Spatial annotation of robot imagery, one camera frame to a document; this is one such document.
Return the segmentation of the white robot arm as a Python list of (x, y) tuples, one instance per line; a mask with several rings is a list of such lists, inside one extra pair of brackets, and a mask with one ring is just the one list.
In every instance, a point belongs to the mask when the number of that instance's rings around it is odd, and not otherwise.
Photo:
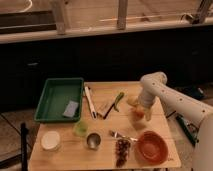
[(198, 129), (192, 160), (193, 171), (213, 171), (213, 107), (180, 93), (166, 85), (164, 72), (143, 75), (140, 79), (142, 91), (138, 96), (145, 118), (152, 118), (151, 107), (158, 97), (166, 105), (191, 121)]

